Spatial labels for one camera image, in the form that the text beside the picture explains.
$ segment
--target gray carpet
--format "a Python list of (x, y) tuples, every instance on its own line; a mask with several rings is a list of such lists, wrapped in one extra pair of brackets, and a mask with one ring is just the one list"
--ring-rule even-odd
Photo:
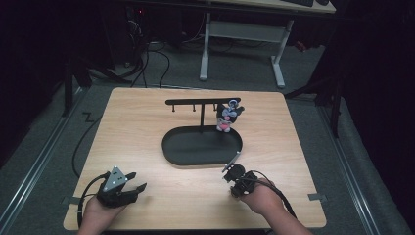
[[(263, 50), (259, 51), (266, 54), (272, 46), (260, 45)], [(152, 46), (152, 49), (157, 48), (161, 48), (161, 45)], [(159, 52), (166, 54), (170, 62), (162, 84), (203, 89), (288, 93), (306, 84), (324, 48), (311, 49), (304, 53), (292, 47), (286, 49), (281, 61), (287, 84), (284, 90), (277, 88), (267, 56), (261, 53), (254, 54), (252, 48), (242, 45), (230, 48), (223, 44), (216, 47), (213, 45), (212, 50), (209, 78), (201, 82), (198, 79), (201, 61), (199, 44), (190, 44), (181, 49), (168, 46), (160, 49)], [(158, 86), (167, 68), (167, 58), (157, 52), (151, 52), (149, 55), (149, 64), (145, 70), (146, 81), (149, 86)], [(124, 70), (119, 69), (117, 72), (122, 73)], [(61, 203), (63, 197), (72, 195), (77, 182), (71, 169), (71, 158), (80, 138), (91, 126), (85, 113), (90, 113), (90, 119), (93, 120), (100, 117), (112, 89), (116, 86), (119, 84), (105, 79), (94, 79), (94, 85), (79, 100), (51, 153), (50, 161), (8, 234), (73, 234), (66, 231), (62, 225), (68, 206)], [(144, 86), (142, 76), (136, 86)], [(1, 169), (0, 178), (6, 180), (0, 181), (0, 212), (8, 207), (31, 165), (60, 121), (64, 110), (63, 99), (63, 89), (60, 89), (53, 103), (33, 123), (18, 150)], [(312, 232), (366, 234), (342, 174), (331, 133), (325, 127), (327, 123), (322, 119), (318, 108), (314, 106), (312, 96), (304, 95), (288, 100), (288, 105), (317, 191), (327, 197), (327, 201), (322, 203), (327, 225), (324, 228), (312, 229)], [(76, 152), (75, 168), (78, 172), (82, 170), (97, 128), (98, 125), (95, 125), (87, 133)], [(380, 234), (411, 234), (372, 166), (354, 129), (345, 102), (342, 102), (339, 131), (339, 140), (377, 221)]]

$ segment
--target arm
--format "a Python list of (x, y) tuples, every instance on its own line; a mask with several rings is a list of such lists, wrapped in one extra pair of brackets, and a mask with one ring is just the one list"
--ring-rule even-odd
[(311, 234), (284, 209), (281, 198), (264, 185), (256, 183), (254, 191), (242, 196), (241, 201), (246, 203), (253, 212), (261, 214), (278, 235)]
[(82, 224), (77, 235), (99, 235), (104, 232), (126, 206), (110, 209), (101, 205), (96, 197), (86, 204)]

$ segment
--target computer mouse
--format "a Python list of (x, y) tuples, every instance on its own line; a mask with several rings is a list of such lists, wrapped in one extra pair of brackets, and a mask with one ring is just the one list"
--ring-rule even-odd
[(315, 0), (315, 1), (323, 6), (327, 6), (327, 4), (329, 4), (329, 0)]

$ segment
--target black tray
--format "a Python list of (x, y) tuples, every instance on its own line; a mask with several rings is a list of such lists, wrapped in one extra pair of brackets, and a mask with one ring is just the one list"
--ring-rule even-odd
[(216, 125), (180, 126), (168, 131), (161, 145), (174, 165), (219, 165), (229, 163), (242, 150), (242, 139), (233, 128), (225, 133), (217, 131)]

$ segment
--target person's right hand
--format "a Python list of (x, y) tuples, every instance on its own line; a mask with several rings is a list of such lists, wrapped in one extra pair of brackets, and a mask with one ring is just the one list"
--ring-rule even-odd
[[(264, 178), (260, 178), (259, 180), (269, 184), (268, 180)], [(240, 199), (242, 202), (246, 203), (253, 212), (262, 215), (284, 210), (281, 198), (270, 188), (260, 183), (255, 184), (253, 192), (241, 196)]]

